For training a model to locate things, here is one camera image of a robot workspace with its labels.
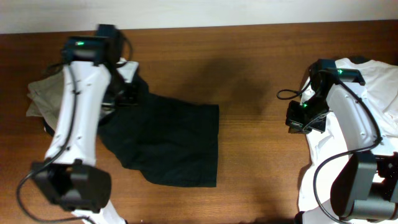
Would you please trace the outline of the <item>black shorts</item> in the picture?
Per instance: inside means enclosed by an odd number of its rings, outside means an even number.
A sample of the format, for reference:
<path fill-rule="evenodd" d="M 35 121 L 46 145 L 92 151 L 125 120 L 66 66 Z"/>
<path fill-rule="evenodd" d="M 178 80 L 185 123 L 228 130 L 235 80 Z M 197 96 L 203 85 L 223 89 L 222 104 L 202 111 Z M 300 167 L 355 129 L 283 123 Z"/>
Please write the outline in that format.
<path fill-rule="evenodd" d="M 98 136 L 126 169 L 174 187 L 216 187 L 218 105 L 198 105 L 150 93 L 135 75 L 137 104 L 103 118 Z"/>

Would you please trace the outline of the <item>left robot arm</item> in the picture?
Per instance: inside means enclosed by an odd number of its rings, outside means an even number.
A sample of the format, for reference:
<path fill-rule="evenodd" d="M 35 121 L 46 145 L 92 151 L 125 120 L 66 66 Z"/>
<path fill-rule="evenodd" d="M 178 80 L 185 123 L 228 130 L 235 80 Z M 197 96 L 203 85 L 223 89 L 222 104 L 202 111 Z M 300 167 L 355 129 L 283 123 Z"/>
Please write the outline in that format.
<path fill-rule="evenodd" d="M 127 38 L 101 24 L 92 36 L 70 37 L 62 49 L 63 98 L 57 128 L 28 178 L 53 205 L 85 223 L 123 223 L 110 200 L 111 177 L 96 167 L 101 112 L 137 103 L 138 64 L 123 59 Z"/>

